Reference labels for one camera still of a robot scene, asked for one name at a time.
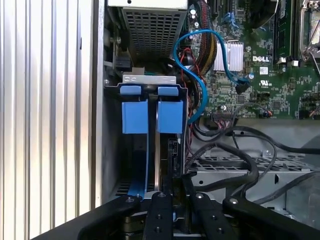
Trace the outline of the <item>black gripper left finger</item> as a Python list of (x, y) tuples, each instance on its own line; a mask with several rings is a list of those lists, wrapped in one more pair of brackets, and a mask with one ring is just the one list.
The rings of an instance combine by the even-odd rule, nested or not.
[[(144, 240), (173, 239), (173, 206), (172, 196), (163, 192), (155, 192), (146, 200), (148, 209), (144, 221)], [(118, 224), (125, 217), (138, 213), (143, 202), (133, 195), (123, 195), (109, 201), (79, 217), (55, 227), (35, 240), (89, 240), (97, 239), (97, 227), (109, 224), (111, 231), (117, 230)]]

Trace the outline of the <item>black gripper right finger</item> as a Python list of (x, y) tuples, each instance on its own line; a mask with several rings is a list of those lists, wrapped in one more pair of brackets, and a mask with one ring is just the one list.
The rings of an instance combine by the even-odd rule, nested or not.
[(192, 174), (182, 176), (201, 229), (208, 240), (318, 240), (320, 231), (273, 210), (245, 200), (227, 197), (222, 203), (196, 191)]

